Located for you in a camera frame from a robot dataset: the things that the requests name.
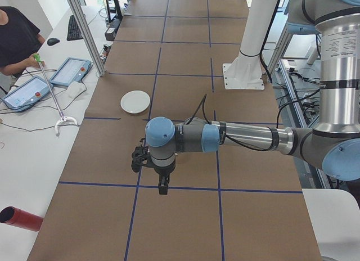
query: person's arm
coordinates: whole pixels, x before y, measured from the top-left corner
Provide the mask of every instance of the person's arm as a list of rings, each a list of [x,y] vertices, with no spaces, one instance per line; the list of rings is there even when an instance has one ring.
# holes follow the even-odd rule
[[[27,67],[39,68],[38,62],[34,58],[34,54],[30,55],[28,58],[14,64],[6,65],[5,67],[0,67],[0,72],[4,75],[17,74],[25,70]]]
[[[45,38],[40,35],[40,33],[37,35],[38,41],[43,44],[45,42]]]

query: red cylinder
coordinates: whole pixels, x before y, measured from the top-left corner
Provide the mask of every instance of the red cylinder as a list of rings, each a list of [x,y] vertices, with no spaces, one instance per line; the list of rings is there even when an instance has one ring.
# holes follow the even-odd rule
[[[0,223],[32,231],[39,231],[43,218],[27,211],[8,206],[0,212]]]

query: white mounting plate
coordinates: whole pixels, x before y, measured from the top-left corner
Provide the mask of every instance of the white mounting plate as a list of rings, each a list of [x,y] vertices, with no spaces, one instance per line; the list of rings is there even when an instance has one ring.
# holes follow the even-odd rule
[[[231,65],[232,65],[231,63],[223,64],[225,89],[259,89],[259,90],[265,89],[263,80],[261,79],[262,72],[260,68],[259,68],[259,76],[260,76],[259,79],[251,80],[246,84],[246,86],[241,86],[240,85],[241,81],[237,76],[228,76],[228,74],[226,74],[226,71],[229,69]]]

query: green handle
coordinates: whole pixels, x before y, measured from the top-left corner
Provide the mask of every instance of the green handle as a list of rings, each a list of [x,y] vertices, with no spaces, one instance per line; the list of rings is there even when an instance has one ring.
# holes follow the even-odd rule
[[[34,58],[37,62],[41,62],[41,59],[40,59],[40,55],[39,54],[34,54]]]

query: person's hand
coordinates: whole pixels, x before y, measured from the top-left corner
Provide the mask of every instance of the person's hand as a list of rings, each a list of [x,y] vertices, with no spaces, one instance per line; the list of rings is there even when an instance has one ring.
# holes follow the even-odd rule
[[[26,67],[40,68],[39,63],[36,61],[36,59],[34,57],[35,54],[37,54],[37,53],[31,54],[27,59],[25,59]]]

